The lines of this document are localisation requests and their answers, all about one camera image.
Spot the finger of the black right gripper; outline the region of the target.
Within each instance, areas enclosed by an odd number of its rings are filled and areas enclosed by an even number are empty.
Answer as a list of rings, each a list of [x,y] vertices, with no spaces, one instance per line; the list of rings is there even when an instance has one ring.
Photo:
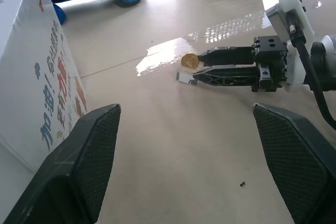
[[[204,67],[221,65],[252,65],[254,47],[216,47],[198,56]]]
[[[212,66],[193,73],[193,78],[211,86],[245,87],[258,83],[258,73],[257,67]]]

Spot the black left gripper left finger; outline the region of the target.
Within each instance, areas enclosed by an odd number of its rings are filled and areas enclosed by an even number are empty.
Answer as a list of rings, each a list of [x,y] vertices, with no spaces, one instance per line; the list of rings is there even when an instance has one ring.
[[[121,106],[82,116],[44,160],[5,223],[96,223],[113,166]]]

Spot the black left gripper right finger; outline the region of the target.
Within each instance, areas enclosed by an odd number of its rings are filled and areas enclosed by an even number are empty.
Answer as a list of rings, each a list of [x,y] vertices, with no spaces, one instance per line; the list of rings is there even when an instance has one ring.
[[[294,223],[335,223],[335,148],[304,116],[260,103],[253,115]]]

